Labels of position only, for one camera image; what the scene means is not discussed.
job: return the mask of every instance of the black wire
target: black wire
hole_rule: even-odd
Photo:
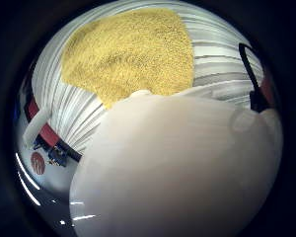
[[[241,42],[239,43],[239,53],[240,53],[241,59],[245,65],[247,73],[248,73],[250,80],[253,83],[254,89],[255,89],[253,92],[250,93],[251,109],[260,113],[260,112],[264,111],[265,109],[269,108],[269,104],[259,88],[259,84],[258,84],[258,80],[256,78],[256,75],[249,63],[248,58],[247,58],[246,48],[248,48],[256,56],[259,56],[259,55],[250,46],[248,46],[244,43],[241,43]]]
[[[240,56],[241,56],[241,59],[243,60],[243,63],[245,65],[245,68],[247,70],[247,73],[250,77],[250,80],[252,81],[253,85],[254,85],[254,88],[255,88],[255,91],[259,91],[259,84],[258,84],[258,81],[257,81],[257,78],[256,78],[256,75],[248,61],[248,58],[247,58],[247,54],[246,54],[246,48],[248,48],[249,50],[251,50],[253,53],[256,53],[254,51],[253,48],[251,48],[250,46],[244,44],[244,43],[239,43],[239,52],[240,52]]]

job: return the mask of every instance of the red stripe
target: red stripe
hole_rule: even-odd
[[[37,103],[34,98],[32,98],[30,104],[29,104],[29,114],[30,118],[32,119],[37,112],[39,111]],[[44,139],[45,142],[47,142],[48,145],[54,146],[60,137],[53,131],[53,129],[46,123],[41,131],[39,132],[39,135]]]

